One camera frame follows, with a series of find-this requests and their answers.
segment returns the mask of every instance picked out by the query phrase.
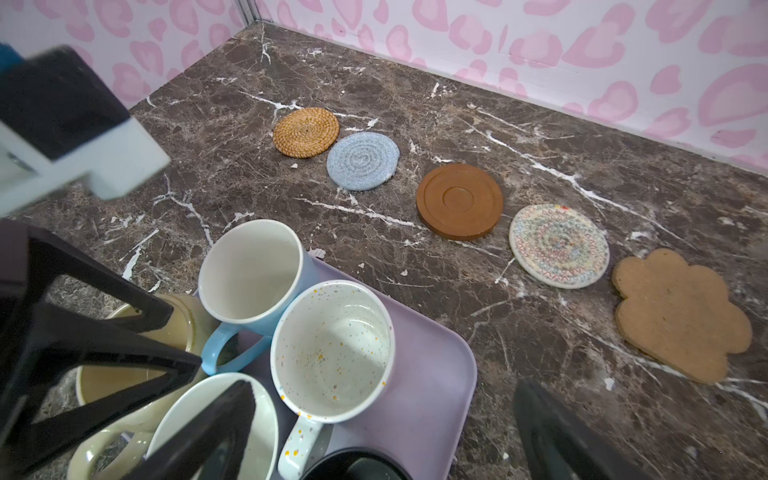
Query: white mug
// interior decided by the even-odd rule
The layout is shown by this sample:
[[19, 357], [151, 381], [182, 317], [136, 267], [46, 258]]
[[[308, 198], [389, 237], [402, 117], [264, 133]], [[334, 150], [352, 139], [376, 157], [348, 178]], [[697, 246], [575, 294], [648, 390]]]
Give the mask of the white mug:
[[[144, 332], [141, 335], [200, 355], [203, 351], [203, 344], [216, 329], [218, 322], [205, 311], [203, 304], [194, 296], [159, 294], [157, 297], [170, 303], [174, 312], [163, 328]], [[108, 318], [128, 316], [134, 313], [134, 307], [123, 305]], [[162, 374], [163, 372], [159, 370], [145, 368], [81, 366], [78, 368], [75, 381], [78, 403], [85, 405], [94, 402], [112, 393], [157, 378]], [[205, 377], [205, 372], [200, 369], [188, 385], [126, 415], [82, 442], [69, 462], [67, 479], [88, 480], [93, 475], [94, 479], [112, 480], [125, 476], [138, 465], [146, 453], [152, 435], [168, 409], [192, 385]], [[96, 461], [101, 453], [123, 432], [133, 433], [128, 445], [106, 468], [94, 473]]]
[[392, 319], [368, 288], [329, 280], [288, 306], [270, 350], [277, 392], [299, 416], [277, 465], [285, 480], [304, 473], [323, 424], [351, 419], [387, 388], [394, 361]]
[[[203, 260], [197, 281], [205, 309], [222, 322], [203, 348], [205, 373], [240, 371], [266, 351], [280, 315], [317, 278], [312, 258], [284, 223], [251, 220], [225, 233]], [[217, 365], [221, 350], [242, 329], [262, 338]]]
[[[279, 429], [275, 405], [270, 394], [255, 378], [244, 373], [221, 373], [198, 383], [184, 393], [168, 410], [157, 427], [147, 456], [153, 455], [176, 435], [191, 419], [209, 406], [221, 393], [238, 380], [250, 383], [256, 400], [256, 413], [250, 425], [248, 443], [240, 463], [238, 480], [269, 480], [275, 469]], [[197, 480], [200, 472], [191, 480]]]

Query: blue mug handle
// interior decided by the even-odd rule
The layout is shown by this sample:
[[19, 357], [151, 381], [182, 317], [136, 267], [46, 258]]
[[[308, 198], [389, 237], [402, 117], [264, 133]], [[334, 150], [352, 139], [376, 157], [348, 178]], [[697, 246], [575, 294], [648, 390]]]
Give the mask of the blue mug handle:
[[229, 362], [218, 365], [219, 355], [224, 345], [227, 344], [230, 338], [235, 336], [239, 331], [243, 329], [242, 326], [233, 325], [231, 323], [221, 323], [216, 328], [213, 335], [210, 336], [205, 346], [203, 347], [203, 371], [209, 376], [216, 375], [217, 373], [230, 373], [239, 372], [246, 365], [251, 363], [261, 355], [264, 350], [269, 349], [272, 344], [272, 336], [264, 336], [253, 346], [251, 346], [245, 352], [230, 360]]

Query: marble countertop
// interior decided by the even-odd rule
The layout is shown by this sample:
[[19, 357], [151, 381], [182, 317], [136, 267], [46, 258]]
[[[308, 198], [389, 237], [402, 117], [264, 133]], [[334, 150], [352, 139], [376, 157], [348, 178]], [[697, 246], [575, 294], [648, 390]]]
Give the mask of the marble countertop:
[[[309, 106], [334, 112], [341, 137], [389, 135], [402, 153], [395, 176], [350, 194], [328, 178], [327, 154], [277, 152], [276, 120]], [[768, 178], [264, 24], [131, 113], [169, 167], [125, 198], [73, 185], [16, 218], [147, 290], [178, 293], [195, 289], [205, 253], [232, 226], [287, 223], [327, 263], [471, 346], [478, 384], [449, 478], [529, 478], [511, 407], [520, 378], [557, 394], [654, 478], [768, 478]], [[416, 213], [419, 181], [451, 161], [488, 171], [505, 197], [502, 220], [474, 242], [437, 237]], [[729, 379], [690, 382], [625, 343], [608, 274], [557, 290], [513, 263], [511, 219], [539, 203], [568, 205], [603, 229], [609, 271], [667, 247], [720, 273], [753, 327]], [[51, 295], [96, 315], [115, 307], [73, 280]], [[71, 407], [71, 376], [52, 398], [48, 412]], [[35, 476], [63, 478], [67, 460]]]

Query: beige mug handle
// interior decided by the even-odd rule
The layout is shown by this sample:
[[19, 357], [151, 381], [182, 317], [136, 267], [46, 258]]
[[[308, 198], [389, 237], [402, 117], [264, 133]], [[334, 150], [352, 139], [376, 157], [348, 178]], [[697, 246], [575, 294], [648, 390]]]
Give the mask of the beige mug handle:
[[94, 473], [96, 461], [120, 434], [112, 430], [102, 430], [82, 442], [69, 462], [67, 480], [91, 480], [91, 476], [93, 480], [118, 480], [133, 470], [147, 453], [152, 433], [134, 433], [120, 455], [104, 469]]

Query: tray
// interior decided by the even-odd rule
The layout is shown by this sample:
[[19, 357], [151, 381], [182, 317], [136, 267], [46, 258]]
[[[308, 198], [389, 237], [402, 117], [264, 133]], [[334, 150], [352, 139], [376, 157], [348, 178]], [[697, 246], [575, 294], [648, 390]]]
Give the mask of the tray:
[[[321, 260], [313, 261], [320, 282], [344, 279], [361, 283]], [[357, 417], [326, 427], [307, 466], [314, 463], [312, 457], [322, 458], [346, 447], [370, 447], [391, 456], [414, 480], [447, 478], [475, 392], [475, 356], [456, 332], [371, 290], [386, 306], [395, 329], [397, 350], [388, 384], [391, 388]], [[239, 335], [239, 351], [259, 338], [246, 330]], [[272, 385], [268, 353], [243, 372]], [[279, 399], [275, 406], [280, 441], [284, 442], [297, 417]], [[272, 479], [282, 480], [276, 468]]]

